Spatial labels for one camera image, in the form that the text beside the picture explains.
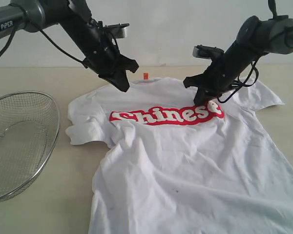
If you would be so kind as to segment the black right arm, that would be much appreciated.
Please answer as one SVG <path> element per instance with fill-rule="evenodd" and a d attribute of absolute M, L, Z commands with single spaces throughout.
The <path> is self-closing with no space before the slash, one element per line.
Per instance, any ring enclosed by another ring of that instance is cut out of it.
<path fill-rule="evenodd" d="M 250 66 L 250 74 L 259 76 L 256 64 L 269 53 L 293 53 L 293 19 L 287 15 L 266 21 L 257 16 L 248 18 L 226 51 L 217 47 L 194 46 L 192 55 L 210 59 L 211 64 L 202 74 L 186 77 L 183 84 L 186 88 L 197 88 L 193 100 L 197 106 L 219 99 L 227 92 L 235 94 L 243 87 L 250 87 L 247 80 L 239 79 L 240 74 Z"/>

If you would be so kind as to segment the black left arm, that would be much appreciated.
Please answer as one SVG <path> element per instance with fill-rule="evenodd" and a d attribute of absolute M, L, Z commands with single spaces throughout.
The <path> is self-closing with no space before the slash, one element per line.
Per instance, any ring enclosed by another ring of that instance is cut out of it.
<path fill-rule="evenodd" d="M 135 73 L 139 65 L 136 60 L 122 55 L 117 43 L 117 39 L 126 37 L 125 29 L 129 24 L 104 25 L 102 21 L 96 21 L 84 0 L 12 0 L 7 6 L 0 7 L 0 39 L 9 37 L 0 50 L 0 57 L 18 30 L 41 32 L 50 39 L 44 29 L 55 24 L 66 31 L 85 58 L 77 59 L 53 41 L 59 51 L 118 90 L 126 92 L 129 89 L 126 73 Z"/>

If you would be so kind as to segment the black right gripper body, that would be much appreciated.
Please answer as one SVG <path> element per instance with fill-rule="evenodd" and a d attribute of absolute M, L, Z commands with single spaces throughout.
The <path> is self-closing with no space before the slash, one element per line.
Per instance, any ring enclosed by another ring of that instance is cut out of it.
<path fill-rule="evenodd" d="M 211 64 L 201 75 L 204 95 L 221 95 L 232 88 L 233 81 L 244 70 L 243 52 L 205 52 Z"/>

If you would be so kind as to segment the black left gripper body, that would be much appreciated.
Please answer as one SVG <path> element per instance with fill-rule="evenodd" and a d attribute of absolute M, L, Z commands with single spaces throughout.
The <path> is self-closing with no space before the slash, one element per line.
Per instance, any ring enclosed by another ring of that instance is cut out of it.
<path fill-rule="evenodd" d="M 126 78 L 126 70 L 121 64 L 121 53 L 109 36 L 83 37 L 83 66 L 100 78 Z"/>

